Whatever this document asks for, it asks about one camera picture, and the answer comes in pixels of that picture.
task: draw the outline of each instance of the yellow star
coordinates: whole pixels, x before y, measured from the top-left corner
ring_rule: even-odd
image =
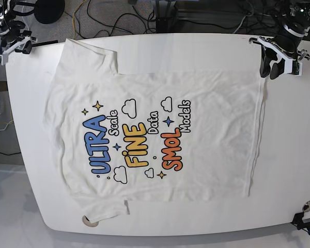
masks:
[[[82,111],[82,113],[83,113],[84,115],[86,115],[86,114],[88,113],[88,111],[87,111],[86,109],[84,109],[84,110]]]
[[[99,104],[99,101],[97,101],[97,104],[95,104],[93,107],[96,107],[96,108],[98,109],[98,111],[99,111],[99,109],[100,109],[101,107],[103,107],[103,105],[100,105],[100,104]]]
[[[161,179],[163,179],[164,176],[166,176],[166,174],[163,174],[163,172],[161,171],[161,173],[157,174],[157,176],[161,177]]]

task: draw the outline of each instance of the blue star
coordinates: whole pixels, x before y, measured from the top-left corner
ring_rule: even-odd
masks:
[[[118,151],[118,149],[121,148],[121,146],[119,146],[117,143],[116,143],[116,146],[113,146],[113,147],[116,149],[116,151]]]
[[[170,120],[170,118],[169,118],[169,117],[167,117],[167,119],[166,119],[166,120],[164,120],[163,122],[167,123],[167,126],[169,127],[169,126],[170,126],[170,124],[171,124],[172,122],[174,122],[174,121],[173,121],[173,120]]]

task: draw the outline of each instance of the cloud graphic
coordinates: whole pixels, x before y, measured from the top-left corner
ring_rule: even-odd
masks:
[[[136,102],[135,99],[126,100],[122,107],[122,112],[128,115],[131,119],[136,117]]]
[[[162,102],[161,106],[163,107],[164,111],[171,112],[172,111],[172,98],[166,97]]]
[[[128,183],[128,177],[126,175],[126,168],[124,166],[116,167],[114,169],[114,180],[123,184]]]
[[[154,178],[154,169],[153,168],[149,168],[148,170],[145,170],[145,175],[148,178]]]

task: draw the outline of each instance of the star graphic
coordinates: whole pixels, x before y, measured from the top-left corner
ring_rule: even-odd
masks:
[[[88,111],[87,111],[86,109],[84,109],[84,110],[82,111],[82,113],[83,113],[84,115],[86,115],[86,114],[88,113]]]
[[[99,104],[99,101],[97,101],[97,104],[95,104],[93,107],[96,107],[96,108],[98,109],[98,111],[99,111],[99,109],[100,109],[101,107],[103,107],[103,105],[100,105],[100,104]]]
[[[171,124],[172,122],[174,122],[174,121],[173,121],[173,120],[170,120],[170,118],[169,118],[169,117],[167,117],[167,119],[166,119],[166,120],[164,120],[163,122],[167,123],[167,126],[169,127],[169,126],[170,126],[170,124]]]
[[[121,148],[121,146],[119,146],[117,143],[116,143],[116,145],[113,146],[113,147],[116,149],[116,151],[118,151],[118,149]]]
[[[161,179],[163,179],[164,176],[166,176],[166,174],[163,174],[163,172],[161,171],[161,173],[157,174],[157,176],[161,177]]]

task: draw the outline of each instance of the white t-shirt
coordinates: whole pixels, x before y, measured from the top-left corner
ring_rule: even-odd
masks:
[[[116,52],[67,40],[44,115],[55,165],[91,222],[130,200],[248,196],[263,86],[255,71],[122,75]]]

